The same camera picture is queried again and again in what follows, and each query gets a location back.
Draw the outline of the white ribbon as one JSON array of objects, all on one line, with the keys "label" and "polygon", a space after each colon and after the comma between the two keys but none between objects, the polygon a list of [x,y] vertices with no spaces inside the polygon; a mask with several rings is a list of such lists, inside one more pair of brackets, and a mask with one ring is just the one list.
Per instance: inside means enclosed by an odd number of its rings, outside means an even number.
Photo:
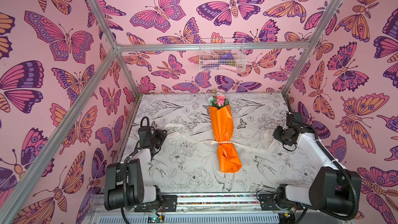
[{"label": "white ribbon", "polygon": [[184,136],[182,133],[180,132],[174,132],[173,130],[175,128],[179,128],[179,127],[183,127],[182,123],[170,123],[170,124],[166,124],[163,128],[167,131],[170,131],[170,134],[168,134],[168,137],[170,139],[173,139],[175,137],[180,137],[185,139],[188,142],[192,142],[192,143],[201,143],[201,144],[207,144],[207,145],[212,145],[212,144],[233,144],[234,146],[238,147],[238,148],[242,148],[244,150],[250,151],[250,152],[266,152],[267,150],[269,150],[269,148],[271,147],[271,145],[276,141],[273,137],[273,135],[271,134],[271,130],[267,130],[263,136],[263,139],[265,141],[265,145],[264,148],[255,148],[255,147],[251,147],[251,146],[247,146],[241,143],[237,143],[237,142],[217,142],[215,140],[203,140],[203,141],[197,141],[194,140],[188,136]]}]

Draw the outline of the orange wrapping paper sheet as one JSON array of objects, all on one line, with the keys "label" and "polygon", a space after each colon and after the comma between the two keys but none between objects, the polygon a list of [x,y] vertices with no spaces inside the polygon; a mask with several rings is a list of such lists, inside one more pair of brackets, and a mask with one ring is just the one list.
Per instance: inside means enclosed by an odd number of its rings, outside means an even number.
[{"label": "orange wrapping paper sheet", "polygon": [[[234,123],[230,105],[221,109],[210,106],[209,113],[215,141],[231,141]],[[233,144],[218,144],[217,155],[222,173],[236,173],[241,169],[242,164]]]}]

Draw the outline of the pink fake rose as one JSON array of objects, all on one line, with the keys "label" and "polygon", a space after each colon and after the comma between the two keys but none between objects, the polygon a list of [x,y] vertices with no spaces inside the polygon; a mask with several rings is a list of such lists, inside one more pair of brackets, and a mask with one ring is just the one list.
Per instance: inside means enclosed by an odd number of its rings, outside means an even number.
[{"label": "pink fake rose", "polygon": [[214,96],[214,107],[216,107],[217,109],[221,109],[228,105],[229,105],[228,98],[221,92],[216,92]]}]

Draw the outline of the white fake flower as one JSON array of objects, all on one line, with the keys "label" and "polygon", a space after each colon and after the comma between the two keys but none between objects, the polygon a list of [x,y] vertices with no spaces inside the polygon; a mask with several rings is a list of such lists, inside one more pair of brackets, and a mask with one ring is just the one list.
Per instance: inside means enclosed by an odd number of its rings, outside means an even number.
[{"label": "white fake flower", "polygon": [[217,100],[218,100],[218,98],[216,96],[211,96],[208,99],[209,106],[218,107]]}]

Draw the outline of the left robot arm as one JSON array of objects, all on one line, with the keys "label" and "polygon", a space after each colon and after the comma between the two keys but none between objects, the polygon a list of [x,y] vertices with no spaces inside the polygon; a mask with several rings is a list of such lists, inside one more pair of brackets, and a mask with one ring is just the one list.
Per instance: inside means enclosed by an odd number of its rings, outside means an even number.
[{"label": "left robot arm", "polygon": [[157,208],[163,203],[159,187],[144,183],[143,166],[153,162],[160,152],[167,131],[151,126],[145,116],[141,119],[138,136],[140,139],[133,152],[124,160],[107,166],[103,201],[108,211],[131,210],[148,204]]}]

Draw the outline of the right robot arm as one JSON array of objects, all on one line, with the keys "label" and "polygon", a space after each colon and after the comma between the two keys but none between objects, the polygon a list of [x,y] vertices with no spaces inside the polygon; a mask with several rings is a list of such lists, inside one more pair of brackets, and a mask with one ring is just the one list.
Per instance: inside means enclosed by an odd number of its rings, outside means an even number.
[{"label": "right robot arm", "polygon": [[273,138],[304,151],[318,172],[309,187],[281,184],[276,190],[276,205],[291,208],[300,204],[336,219],[354,219],[359,210],[361,176],[347,170],[321,143],[318,131],[301,117],[289,112],[286,128],[278,126]]}]

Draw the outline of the green circuit board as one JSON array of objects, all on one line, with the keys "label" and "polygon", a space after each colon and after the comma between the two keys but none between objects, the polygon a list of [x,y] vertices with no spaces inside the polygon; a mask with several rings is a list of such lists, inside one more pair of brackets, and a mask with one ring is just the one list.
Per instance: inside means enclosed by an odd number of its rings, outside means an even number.
[{"label": "green circuit board", "polygon": [[148,224],[162,224],[164,223],[164,216],[163,215],[149,215],[147,219]]}]

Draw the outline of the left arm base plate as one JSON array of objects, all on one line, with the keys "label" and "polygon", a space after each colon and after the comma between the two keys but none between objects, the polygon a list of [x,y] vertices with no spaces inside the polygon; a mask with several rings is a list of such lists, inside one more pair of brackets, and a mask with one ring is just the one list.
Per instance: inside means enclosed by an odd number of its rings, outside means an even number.
[{"label": "left arm base plate", "polygon": [[177,210],[177,195],[162,196],[162,200],[146,203],[145,206],[138,206],[134,209],[136,213],[144,212],[176,212]]}]

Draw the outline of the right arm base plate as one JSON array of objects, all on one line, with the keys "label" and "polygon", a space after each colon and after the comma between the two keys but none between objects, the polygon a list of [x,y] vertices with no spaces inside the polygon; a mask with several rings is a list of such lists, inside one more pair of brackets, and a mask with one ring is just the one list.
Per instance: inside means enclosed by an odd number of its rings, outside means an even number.
[{"label": "right arm base plate", "polygon": [[260,192],[257,194],[256,198],[258,199],[263,211],[294,212],[296,210],[304,209],[300,204],[293,206],[291,204],[277,203],[276,196],[272,193]]}]

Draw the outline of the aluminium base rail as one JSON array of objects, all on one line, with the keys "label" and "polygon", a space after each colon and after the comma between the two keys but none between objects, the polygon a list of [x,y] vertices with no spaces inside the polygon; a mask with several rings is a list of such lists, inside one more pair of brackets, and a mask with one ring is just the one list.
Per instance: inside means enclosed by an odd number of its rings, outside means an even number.
[{"label": "aluminium base rail", "polygon": [[263,211],[256,198],[260,192],[164,194],[177,195],[176,212],[136,213],[134,209],[108,211],[103,196],[96,195],[89,209],[86,224],[147,224],[149,215],[163,215],[163,224],[340,224],[312,209],[296,211]]}]

